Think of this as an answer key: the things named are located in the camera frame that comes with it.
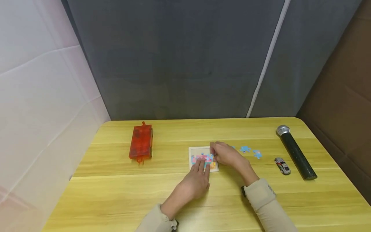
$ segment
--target wrist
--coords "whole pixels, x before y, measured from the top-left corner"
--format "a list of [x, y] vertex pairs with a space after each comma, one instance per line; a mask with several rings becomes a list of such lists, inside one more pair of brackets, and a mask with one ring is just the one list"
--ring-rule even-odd
[[175, 215], [190, 201], [191, 198], [184, 194], [180, 185], [177, 185], [170, 196], [160, 206], [160, 210], [169, 220], [173, 220]]
[[253, 170], [250, 162], [242, 157], [242, 159], [235, 166], [236, 171], [241, 175], [245, 186], [249, 186], [255, 181], [259, 180], [259, 177]]

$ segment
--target sleeve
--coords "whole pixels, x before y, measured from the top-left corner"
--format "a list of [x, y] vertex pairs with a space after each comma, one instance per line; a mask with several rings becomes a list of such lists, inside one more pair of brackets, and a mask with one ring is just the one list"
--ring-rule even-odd
[[265, 179], [245, 186], [244, 190], [266, 232], [298, 230], [276, 200], [276, 194]]
[[142, 220], [135, 232], [172, 232], [177, 229], [178, 222], [172, 221], [160, 210], [157, 204]]

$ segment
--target person's left hand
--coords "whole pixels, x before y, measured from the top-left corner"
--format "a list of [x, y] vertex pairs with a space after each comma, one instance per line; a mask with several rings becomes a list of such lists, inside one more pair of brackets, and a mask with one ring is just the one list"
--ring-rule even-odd
[[209, 189], [210, 164], [206, 165], [205, 172], [204, 166], [205, 159], [198, 159], [189, 173], [177, 186], [183, 190], [183, 193], [190, 200], [202, 197]]
[[206, 165], [205, 172], [204, 166], [205, 159], [198, 159], [189, 173], [161, 205], [161, 212], [168, 216], [169, 220], [172, 220], [188, 202], [202, 197], [209, 189], [210, 164]]

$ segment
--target brown cardboard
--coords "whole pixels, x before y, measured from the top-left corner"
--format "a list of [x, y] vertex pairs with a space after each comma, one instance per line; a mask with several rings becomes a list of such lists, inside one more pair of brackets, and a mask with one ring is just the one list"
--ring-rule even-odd
[[298, 117], [371, 203], [371, 0], [360, 5]]

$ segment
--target gray curtain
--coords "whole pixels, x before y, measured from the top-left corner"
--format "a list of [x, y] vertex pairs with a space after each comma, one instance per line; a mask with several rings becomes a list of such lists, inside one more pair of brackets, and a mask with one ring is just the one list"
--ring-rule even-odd
[[[111, 119], [146, 120], [245, 117], [284, 0], [62, 2]], [[358, 4], [291, 1], [252, 116], [296, 114]]]
[[295, 116], [361, 0], [292, 0], [250, 117]]

